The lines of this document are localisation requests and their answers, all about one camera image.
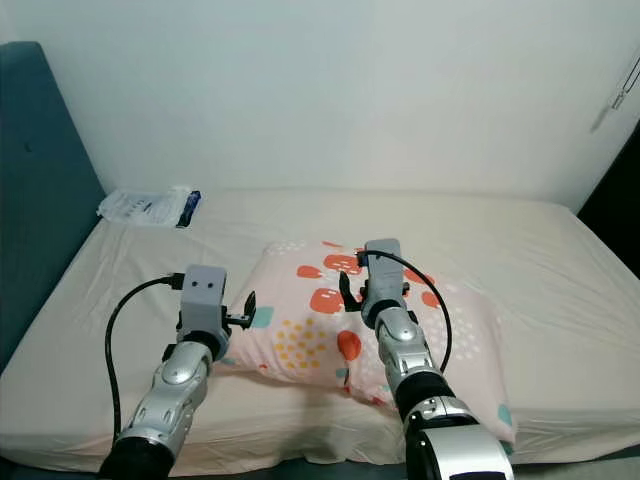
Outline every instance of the mattress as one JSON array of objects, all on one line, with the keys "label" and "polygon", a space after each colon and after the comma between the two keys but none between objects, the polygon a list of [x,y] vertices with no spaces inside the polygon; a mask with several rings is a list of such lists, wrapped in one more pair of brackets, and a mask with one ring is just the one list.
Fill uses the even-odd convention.
[{"label": "mattress", "polygon": [[[142,281],[192,263],[224,266],[231,303],[266,243],[397,237],[424,270],[488,295],[519,426],[514,463],[570,462],[640,443],[640,281],[569,210],[416,192],[209,192],[190,228],[101,221],[0,378],[0,454],[95,471],[111,437],[104,329]],[[175,339],[179,294],[146,290],[113,336],[123,414]],[[340,392],[213,375],[174,475],[236,473],[285,458],[403,460],[398,419]]]}]

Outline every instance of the red apple print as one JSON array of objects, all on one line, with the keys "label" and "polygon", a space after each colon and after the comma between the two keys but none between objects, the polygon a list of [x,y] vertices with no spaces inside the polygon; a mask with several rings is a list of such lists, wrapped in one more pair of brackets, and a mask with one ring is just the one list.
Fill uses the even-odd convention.
[{"label": "red apple print", "polygon": [[436,296],[431,292],[424,292],[422,294],[422,302],[427,307],[432,307],[432,308],[438,308],[438,305],[440,305],[440,302],[438,302],[438,299],[436,298]]},{"label": "red apple print", "polygon": [[[412,282],[416,282],[416,283],[421,283],[423,285],[426,285],[419,276],[417,276],[415,273],[413,273],[411,270],[405,270],[404,271],[404,276],[407,277],[407,280],[411,280]],[[429,279],[429,281],[431,283],[433,283],[434,285],[436,284],[436,281],[433,279],[433,277],[431,275],[426,275],[425,277],[427,277]]]},{"label": "red apple print", "polygon": [[322,272],[311,265],[300,265],[296,274],[302,278],[320,278]]},{"label": "red apple print", "polygon": [[359,275],[362,271],[362,268],[358,266],[358,259],[348,255],[327,255],[324,259],[324,266],[352,275]]},{"label": "red apple print", "polygon": [[338,313],[342,308],[342,295],[337,290],[319,288],[313,292],[309,305],[314,312]]},{"label": "red apple print", "polygon": [[338,349],[346,360],[355,360],[362,351],[360,337],[349,330],[343,330],[338,334]]}]

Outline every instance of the blue headboard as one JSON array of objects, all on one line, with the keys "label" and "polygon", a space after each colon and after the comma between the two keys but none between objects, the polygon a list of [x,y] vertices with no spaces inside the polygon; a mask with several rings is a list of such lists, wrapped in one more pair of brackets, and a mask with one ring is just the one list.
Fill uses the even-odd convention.
[{"label": "blue headboard", "polygon": [[0,46],[0,371],[104,198],[44,52]]}]

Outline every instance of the pillowcase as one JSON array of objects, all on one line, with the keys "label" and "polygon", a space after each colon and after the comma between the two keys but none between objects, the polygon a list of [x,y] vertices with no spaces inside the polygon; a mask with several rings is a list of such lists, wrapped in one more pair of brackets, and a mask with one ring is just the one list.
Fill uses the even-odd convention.
[{"label": "pillowcase", "polygon": [[[373,330],[360,312],[345,312],[338,281],[345,271],[351,291],[368,277],[357,249],[327,241],[270,244],[231,311],[242,311],[255,290],[252,328],[235,329],[222,370],[253,370],[266,377],[340,388],[374,405],[395,408]],[[405,270],[405,297],[424,330],[434,362],[446,348],[438,300],[415,274]],[[496,313],[482,295],[441,276],[430,278],[449,310],[453,346],[445,377],[477,418],[499,439],[515,440],[499,359]]]}]

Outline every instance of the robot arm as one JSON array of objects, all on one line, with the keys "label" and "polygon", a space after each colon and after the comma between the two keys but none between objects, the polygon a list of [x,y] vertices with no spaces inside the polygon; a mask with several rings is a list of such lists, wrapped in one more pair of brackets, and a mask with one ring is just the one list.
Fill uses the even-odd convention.
[{"label": "robot arm", "polygon": [[[402,298],[403,267],[393,259],[367,255],[378,250],[400,257],[397,240],[367,242],[359,254],[369,269],[362,318],[376,332],[378,353],[406,437],[409,480],[513,480],[500,443],[456,398],[434,365],[424,333]],[[341,275],[345,305],[354,308],[346,274]]]},{"label": "robot arm", "polygon": [[210,365],[229,346],[229,324],[248,328],[255,314],[255,295],[243,315],[227,315],[222,305],[226,272],[222,268],[191,266],[183,282],[178,343],[169,345],[131,419],[118,436],[98,478],[163,480],[169,475],[193,414],[207,394]]}]

